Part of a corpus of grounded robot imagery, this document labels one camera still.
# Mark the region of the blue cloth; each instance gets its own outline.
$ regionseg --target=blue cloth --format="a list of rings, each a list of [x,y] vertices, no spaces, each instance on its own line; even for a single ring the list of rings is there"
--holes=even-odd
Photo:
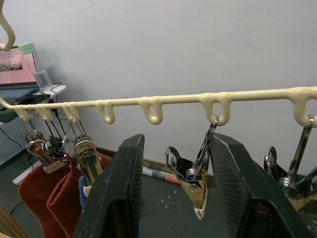
[[[85,203],[86,203],[86,196],[84,194],[84,186],[86,185],[86,182],[85,182],[85,178],[84,176],[81,176],[79,178],[79,181],[78,181],[78,187],[79,187],[79,198],[80,198],[80,205],[81,207],[84,209],[85,207]]]

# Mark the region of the desk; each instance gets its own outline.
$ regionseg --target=desk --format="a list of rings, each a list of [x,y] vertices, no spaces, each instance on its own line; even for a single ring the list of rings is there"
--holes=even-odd
[[[56,97],[56,95],[59,95],[60,93],[64,92],[66,90],[65,85],[60,85],[53,89],[52,91],[44,91],[45,94],[48,94],[51,96],[51,98]],[[43,135],[48,138],[48,129],[45,125],[44,120],[38,115],[36,110],[29,110],[28,114],[30,116],[30,121],[32,122],[32,127],[36,128],[37,130],[41,131]],[[24,125],[26,126],[27,130],[31,130],[32,127],[29,123],[24,122]],[[24,149],[26,147],[25,142],[25,129],[20,121],[19,117],[16,117],[10,122],[4,123],[0,122],[1,129],[14,141],[18,142],[20,146]],[[18,146],[16,143],[9,140],[6,135],[0,131],[0,165],[11,159],[13,156],[18,154],[21,151],[20,146]]]

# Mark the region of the computer monitor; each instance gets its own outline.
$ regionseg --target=computer monitor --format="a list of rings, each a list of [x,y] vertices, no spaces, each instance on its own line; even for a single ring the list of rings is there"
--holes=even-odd
[[[0,89],[37,86],[34,69],[32,54],[22,56],[17,46],[0,51]]]

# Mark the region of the chrome clip jaw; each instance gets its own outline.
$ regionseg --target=chrome clip jaw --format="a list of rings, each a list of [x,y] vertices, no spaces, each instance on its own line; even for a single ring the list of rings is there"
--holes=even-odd
[[[180,157],[174,147],[168,147],[165,153],[167,166],[191,199],[196,216],[200,220],[204,217],[207,201],[207,171],[211,156],[209,144],[217,124],[218,117],[215,124],[210,125],[194,162]]]

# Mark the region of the pegboard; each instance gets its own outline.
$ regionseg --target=pegboard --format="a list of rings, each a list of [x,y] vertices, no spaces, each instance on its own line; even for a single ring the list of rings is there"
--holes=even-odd
[[[23,122],[27,130],[32,130],[32,127],[28,122]],[[18,142],[22,149],[26,148],[26,141],[24,140],[26,131],[20,121],[19,117],[16,117],[9,123],[1,126],[1,129],[14,141]],[[0,131],[0,165],[11,159],[13,156],[21,151],[18,144],[9,140],[2,131]]]

